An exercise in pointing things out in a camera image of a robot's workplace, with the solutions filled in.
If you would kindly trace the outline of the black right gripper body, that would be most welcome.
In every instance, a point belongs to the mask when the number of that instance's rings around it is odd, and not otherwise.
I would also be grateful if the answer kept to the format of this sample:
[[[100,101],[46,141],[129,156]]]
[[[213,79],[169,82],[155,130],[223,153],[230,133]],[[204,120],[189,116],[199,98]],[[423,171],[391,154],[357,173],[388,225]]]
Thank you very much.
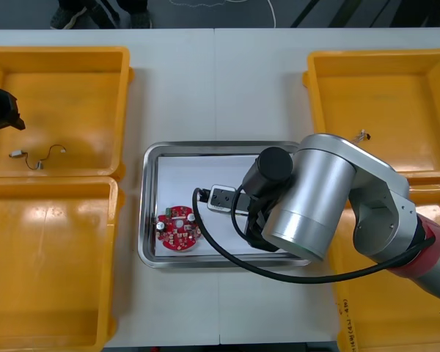
[[[260,200],[251,200],[248,207],[248,216],[244,235],[246,241],[252,248],[266,252],[276,252],[279,248],[267,242],[262,231],[271,213],[272,201],[263,202]]]

